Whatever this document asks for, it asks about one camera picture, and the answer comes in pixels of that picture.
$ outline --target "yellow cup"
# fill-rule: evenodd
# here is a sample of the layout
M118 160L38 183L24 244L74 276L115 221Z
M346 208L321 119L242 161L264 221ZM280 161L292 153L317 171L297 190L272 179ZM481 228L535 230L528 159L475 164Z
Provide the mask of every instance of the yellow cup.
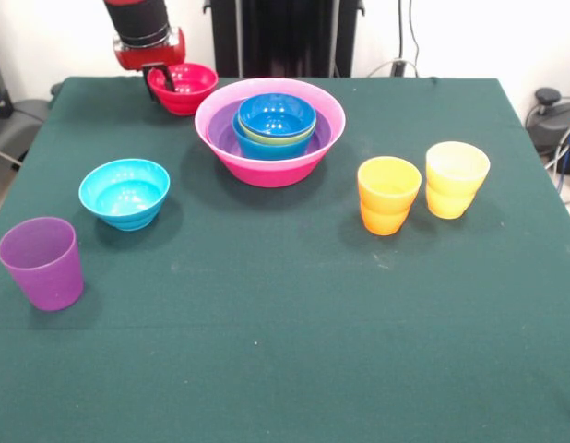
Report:
M398 157L374 157L357 173L361 216L375 235L391 235L402 226L421 187L416 166Z
M426 152L426 201L441 219L463 215L490 171L490 160L468 143L444 141Z

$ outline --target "blue bowl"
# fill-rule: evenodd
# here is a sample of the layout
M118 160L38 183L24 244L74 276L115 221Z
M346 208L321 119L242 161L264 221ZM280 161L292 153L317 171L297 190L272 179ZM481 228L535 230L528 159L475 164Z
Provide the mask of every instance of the blue bowl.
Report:
M78 190L84 207L105 223L121 230L148 226L160 211L171 177L155 162L122 159L89 173Z
M261 136L294 137L315 123L310 103L288 94L261 94L245 100L238 110L242 124Z
M251 140L246 136L236 113L232 119L233 132L236 134L243 157L255 160L287 160L294 159L305 153L305 149L312 139L312 134L303 140L290 145L264 145Z

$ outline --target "orange cup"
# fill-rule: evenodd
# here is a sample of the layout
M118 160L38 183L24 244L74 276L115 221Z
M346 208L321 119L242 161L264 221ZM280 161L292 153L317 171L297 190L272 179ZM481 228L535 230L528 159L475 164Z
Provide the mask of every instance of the orange cup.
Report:
M365 228L375 235L396 233L421 187L419 170L398 157L374 157L359 167L357 179Z

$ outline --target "white wall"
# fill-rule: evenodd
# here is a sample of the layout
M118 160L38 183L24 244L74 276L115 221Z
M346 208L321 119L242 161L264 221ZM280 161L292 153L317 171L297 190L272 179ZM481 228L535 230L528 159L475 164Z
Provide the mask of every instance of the white wall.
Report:
M367 15L358 17L353 65L357 77L398 55L397 1L364 3ZM403 0L405 15L408 3ZM499 78L521 117L541 86L570 95L570 0L413 0L412 16L421 76ZM412 57L408 29L404 48L404 56ZM388 73L385 68L377 75Z
M408 0L404 13L408 12ZM570 95L570 0L413 0L424 77L498 77L523 115L539 86ZM184 30L187 59L214 66L210 14L202 0L166 0ZM364 0L353 75L363 77L398 52L396 0ZM67 76L126 75L112 50L102 0L0 0L0 65L15 99L49 96ZM405 53L413 56L408 30ZM387 75L389 69L378 75Z
M202 1L166 0L183 28L189 61L214 66L209 12ZM134 75L113 53L114 28L102 0L0 0L0 68L14 100L48 98L69 76Z

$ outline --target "pink bowl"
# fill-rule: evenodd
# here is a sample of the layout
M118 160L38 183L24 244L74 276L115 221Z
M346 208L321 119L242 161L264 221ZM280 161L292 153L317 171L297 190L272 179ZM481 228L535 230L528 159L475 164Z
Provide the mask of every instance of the pink bowl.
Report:
M159 69L149 71L148 84L162 105L175 115L193 115L220 81L213 69L195 63L168 66L168 69L175 92L166 89L164 74Z
M240 157L222 150L208 139L209 121L226 105L257 94L280 92L295 95L321 113L330 125L330 140L321 149L288 160L266 161ZM291 78L251 78L216 90L199 105L195 115L197 134L216 153L234 176L248 185L260 187L289 186L303 180L340 138L345 126L340 103L317 86Z

